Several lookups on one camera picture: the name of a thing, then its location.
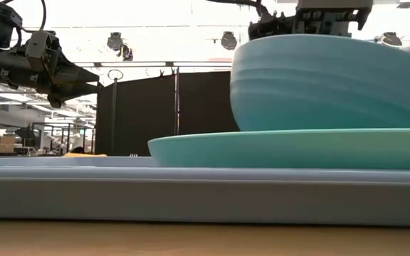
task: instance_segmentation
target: wooden table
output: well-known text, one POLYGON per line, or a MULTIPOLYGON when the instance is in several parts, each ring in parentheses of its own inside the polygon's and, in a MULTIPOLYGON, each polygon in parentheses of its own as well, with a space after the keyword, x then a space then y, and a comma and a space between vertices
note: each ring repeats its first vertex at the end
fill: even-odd
POLYGON ((1 256, 410 255, 410 229, 0 221, 1 256))

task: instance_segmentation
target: spotlight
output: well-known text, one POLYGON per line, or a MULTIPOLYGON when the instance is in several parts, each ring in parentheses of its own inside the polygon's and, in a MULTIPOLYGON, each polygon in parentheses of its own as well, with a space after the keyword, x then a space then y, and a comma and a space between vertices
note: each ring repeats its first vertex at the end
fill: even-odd
POLYGON ((382 43, 389 46, 402 46, 401 39, 396 36, 396 32, 385 32, 382 36, 382 43))
POLYGON ((226 31, 222 35, 221 45, 226 50, 235 50, 236 47, 236 38, 233 35, 233 32, 226 31))
POLYGON ((120 32, 110 33, 110 37, 107 39, 108 48, 114 51, 120 51, 121 45, 122 45, 121 33, 120 32))

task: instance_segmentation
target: ceiling light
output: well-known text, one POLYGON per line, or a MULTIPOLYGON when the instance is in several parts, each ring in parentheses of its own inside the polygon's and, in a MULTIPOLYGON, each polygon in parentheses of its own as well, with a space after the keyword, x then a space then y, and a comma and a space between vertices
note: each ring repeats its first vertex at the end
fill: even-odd
POLYGON ((235 50, 236 48, 236 38, 233 35, 233 32, 226 31, 222 35, 221 45, 226 50, 235 50))
POLYGON ((76 120, 76 117, 50 117, 51 120, 76 120))
POLYGON ((44 119, 44 122, 53 123, 53 124, 73 124, 74 123, 73 120, 59 120, 59 119, 54 119, 54 118, 49 118, 49 117, 46 117, 44 119))
POLYGON ((94 68, 94 63, 74 63, 81 68, 94 68))
POLYGON ((382 37, 382 43, 389 46, 402 46, 401 39, 396 36, 395 32, 385 32, 382 37))
POLYGON ((27 105, 50 105, 49 102, 26 102, 27 105))
POLYGON ((90 105, 94 105, 95 103, 92 102, 78 102, 78 101, 74 101, 74 102, 66 102, 66 105, 79 105, 79 106, 90 106, 90 105))
POLYGON ((10 100, 16 100, 19 102, 26 102, 26 101, 32 100, 31 98, 28 98, 26 96, 23 96, 20 94, 13 94, 13 93, 0 93, 0 97, 10 99, 10 100))
POLYGON ((38 106, 38 105, 33 105, 34 108, 41 110, 41 111, 45 111, 45 112, 52 112, 52 110, 46 108, 46 107, 42 107, 42 106, 38 106))
POLYGON ((57 122, 46 122, 47 124, 50 124, 52 127, 69 127, 72 123, 70 124, 64 124, 64 123, 57 123, 57 122))
POLYGON ((21 105, 21 102, 0 102, 0 105, 21 105))
POLYGON ((112 32, 107 39, 107 47, 114 51, 119 51, 122 45, 121 32, 112 32))
POLYGON ((67 117, 80 117, 81 114, 69 111, 69 110, 54 110, 55 113, 65 115, 67 117))

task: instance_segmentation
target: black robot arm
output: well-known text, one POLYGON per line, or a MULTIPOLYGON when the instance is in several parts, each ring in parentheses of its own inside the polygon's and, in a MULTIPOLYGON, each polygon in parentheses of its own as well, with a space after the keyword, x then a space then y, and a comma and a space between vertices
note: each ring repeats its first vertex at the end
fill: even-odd
MULTIPOLYGON (((45 15, 45 2, 42 2, 45 15)), ((45 16, 41 30, 27 31, 22 26, 22 18, 0 2, 0 82, 13 89, 30 87, 47 94, 50 104, 56 108, 66 100, 97 93, 98 88, 88 82, 98 82, 99 76, 70 62, 55 32, 42 30, 44 25, 45 16), (14 29, 19 39, 9 48, 14 29), (21 31, 32 33, 23 45, 21 31)))
POLYGON ((298 0, 296 14, 270 14, 261 0, 208 0, 224 4, 256 7, 260 17, 248 27, 249 40, 293 33, 350 36, 349 22, 357 22, 361 30, 372 10, 373 0, 298 0))

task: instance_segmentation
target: blue tray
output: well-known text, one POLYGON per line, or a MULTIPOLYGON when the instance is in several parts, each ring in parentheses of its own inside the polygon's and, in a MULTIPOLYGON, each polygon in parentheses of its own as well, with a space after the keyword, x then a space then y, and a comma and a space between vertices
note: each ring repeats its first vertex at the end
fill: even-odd
POLYGON ((410 171, 122 167, 134 159, 113 159, 42 167, 0 159, 0 218, 410 227, 410 171))

